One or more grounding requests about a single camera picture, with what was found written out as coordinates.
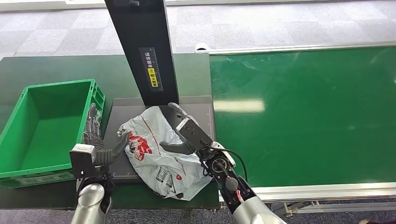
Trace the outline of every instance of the black cable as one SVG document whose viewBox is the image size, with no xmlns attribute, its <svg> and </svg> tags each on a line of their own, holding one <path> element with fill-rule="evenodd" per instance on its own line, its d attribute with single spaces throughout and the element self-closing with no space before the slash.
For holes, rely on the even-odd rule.
<svg viewBox="0 0 396 224">
<path fill-rule="evenodd" d="M 201 140 L 201 143 L 204 144 L 206 147 L 208 147 L 208 148 L 210 148 L 210 149 L 213 149 L 213 150 L 215 150 L 215 151 L 225 151 L 225 152 L 229 152 L 229 153 L 234 154 L 236 157 L 238 157 L 239 161 L 242 163 L 242 166 L 243 166 L 243 172 L 245 173 L 245 180 L 246 180 L 246 182 L 248 182 L 248 173 L 247 173 L 247 171 L 246 171 L 245 163 L 243 162 L 242 157 L 240 157 L 236 152 L 234 152 L 233 150 L 225 149 L 225 148 L 215 148 L 215 147 L 212 147 L 212 146 L 206 144 L 206 143 L 205 143 L 204 141 L 202 141 L 202 140 Z"/>
<path fill-rule="evenodd" d="M 81 183 L 80 183 L 80 185 L 78 186 L 78 189 L 77 189 L 77 193 L 76 193 L 77 203 L 78 203 L 78 197 L 80 196 L 80 191 L 83 188 L 84 182 L 85 182 L 85 177 L 83 177 L 83 179 L 81 180 Z"/>
<path fill-rule="evenodd" d="M 220 169 L 226 174 L 226 176 L 230 176 L 230 175 L 228 175 L 228 172 L 227 172 L 226 168 L 223 166 L 223 164 L 221 164 L 221 162 L 216 161 L 216 165 L 218 167 L 220 167 Z"/>
</svg>

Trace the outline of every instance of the green table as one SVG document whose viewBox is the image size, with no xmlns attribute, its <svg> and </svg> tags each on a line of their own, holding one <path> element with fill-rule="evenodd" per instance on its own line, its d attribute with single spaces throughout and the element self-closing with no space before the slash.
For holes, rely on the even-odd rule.
<svg viewBox="0 0 396 224">
<path fill-rule="evenodd" d="M 209 56 L 174 56 L 180 96 L 210 96 Z M 0 132 L 22 89 L 28 85 L 94 78 L 106 95 L 105 124 L 114 98 L 136 98 L 139 91 L 125 56 L 9 57 L 0 62 Z M 8 189 L 0 186 L 0 208 L 68 209 L 76 205 L 75 181 Z M 115 208 L 206 208 L 219 206 L 217 184 L 210 183 L 190 202 L 161 199 L 143 184 L 118 185 Z"/>
<path fill-rule="evenodd" d="M 217 140 L 249 183 L 396 182 L 396 47 L 274 51 L 210 56 Z"/>
<path fill-rule="evenodd" d="M 244 158 L 249 183 L 261 199 L 396 195 L 396 47 L 211 52 L 174 59 L 180 95 L 210 95 L 205 84 L 211 78 L 217 140 Z M 124 56 L 5 58 L 0 62 L 0 123 L 24 86 L 92 77 L 107 99 L 138 96 Z M 237 163 L 237 173 L 243 174 Z M 115 207 L 218 206 L 216 184 L 189 203 L 155 197 L 145 202 L 152 193 L 142 191 L 134 200 L 143 205 L 136 205 L 133 197 L 123 197 L 132 188 L 138 187 L 118 188 Z M 0 193 L 17 195 L 18 190 L 0 188 Z M 0 208 L 26 207 L 0 198 Z M 32 207 L 40 206 L 34 196 L 27 198 Z M 51 208 L 62 206 L 47 201 L 54 203 Z"/>
</svg>

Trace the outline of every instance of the yellow label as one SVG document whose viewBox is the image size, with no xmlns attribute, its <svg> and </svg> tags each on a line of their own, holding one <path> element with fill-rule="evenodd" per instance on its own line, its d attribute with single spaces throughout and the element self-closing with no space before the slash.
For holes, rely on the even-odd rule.
<svg viewBox="0 0 396 224">
<path fill-rule="evenodd" d="M 148 70 L 148 74 L 149 75 L 155 75 L 156 74 L 156 71 L 153 68 L 148 68 L 147 70 Z"/>
<path fill-rule="evenodd" d="M 150 82 L 152 87 L 158 87 L 156 71 L 153 68 L 148 68 L 148 75 L 150 76 Z"/>
</svg>

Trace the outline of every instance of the black pole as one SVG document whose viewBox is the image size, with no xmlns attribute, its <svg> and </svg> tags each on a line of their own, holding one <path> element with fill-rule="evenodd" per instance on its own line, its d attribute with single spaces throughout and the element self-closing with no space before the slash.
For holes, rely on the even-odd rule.
<svg viewBox="0 0 396 224">
<path fill-rule="evenodd" d="M 105 2 L 144 104 L 179 103 L 164 0 Z"/>
</svg>

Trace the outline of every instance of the white plastic bag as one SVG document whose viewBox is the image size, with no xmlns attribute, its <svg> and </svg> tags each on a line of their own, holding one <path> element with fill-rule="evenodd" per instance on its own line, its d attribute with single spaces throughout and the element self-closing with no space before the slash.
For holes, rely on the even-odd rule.
<svg viewBox="0 0 396 224">
<path fill-rule="evenodd" d="M 191 200 L 210 181 L 195 154 L 184 155 L 165 151 L 159 143 L 181 144 L 179 136 L 158 106 L 121 125 L 121 133 L 129 132 L 125 148 L 129 161 L 142 180 L 155 192 L 180 200 Z"/>
</svg>

